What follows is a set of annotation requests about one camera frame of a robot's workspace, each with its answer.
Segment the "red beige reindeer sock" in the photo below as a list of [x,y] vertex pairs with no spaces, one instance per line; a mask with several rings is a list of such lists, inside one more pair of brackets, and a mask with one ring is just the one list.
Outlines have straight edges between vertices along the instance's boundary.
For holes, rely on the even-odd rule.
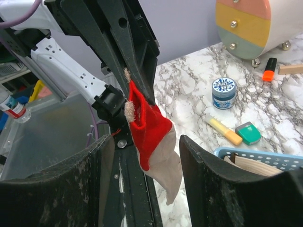
[[177,142],[174,125],[161,114],[157,105],[148,104],[127,68],[124,74],[129,86],[124,114],[140,167],[165,189],[166,204],[171,205],[182,180],[181,160],[174,150]]

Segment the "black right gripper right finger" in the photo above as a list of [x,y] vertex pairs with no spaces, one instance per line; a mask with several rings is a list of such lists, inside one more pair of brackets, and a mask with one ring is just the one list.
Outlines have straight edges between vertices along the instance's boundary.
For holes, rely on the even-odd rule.
[[239,169],[182,135],[179,150],[194,227],[300,227],[303,172],[273,177]]

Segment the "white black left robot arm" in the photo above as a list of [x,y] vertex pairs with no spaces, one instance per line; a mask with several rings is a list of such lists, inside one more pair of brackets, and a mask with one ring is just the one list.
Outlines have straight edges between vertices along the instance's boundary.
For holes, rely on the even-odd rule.
[[[154,32],[137,0],[3,0],[0,32],[34,69],[53,70],[97,110],[99,118],[124,122],[130,73],[146,101],[155,103],[153,83],[159,56]],[[51,36],[51,30],[79,36],[117,79],[116,89],[90,74]]]

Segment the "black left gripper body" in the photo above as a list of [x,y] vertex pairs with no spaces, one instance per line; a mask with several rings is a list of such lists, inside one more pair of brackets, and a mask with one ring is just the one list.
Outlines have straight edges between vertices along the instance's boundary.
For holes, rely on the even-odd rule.
[[65,35],[79,36],[114,75],[155,74],[158,45],[137,0],[46,0]]

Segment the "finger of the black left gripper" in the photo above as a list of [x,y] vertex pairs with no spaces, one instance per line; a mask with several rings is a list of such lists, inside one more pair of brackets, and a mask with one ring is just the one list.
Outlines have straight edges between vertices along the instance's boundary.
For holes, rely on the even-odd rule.
[[137,0],[98,0],[132,81],[155,105],[156,37]]
[[124,69],[133,63],[133,40],[126,1],[62,0],[60,7],[128,96],[130,88]]

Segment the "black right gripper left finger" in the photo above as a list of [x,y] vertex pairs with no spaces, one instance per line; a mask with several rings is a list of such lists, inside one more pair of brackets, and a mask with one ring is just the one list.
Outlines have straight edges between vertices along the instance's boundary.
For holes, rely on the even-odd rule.
[[114,152],[106,135],[27,178],[1,181],[1,226],[102,226]]

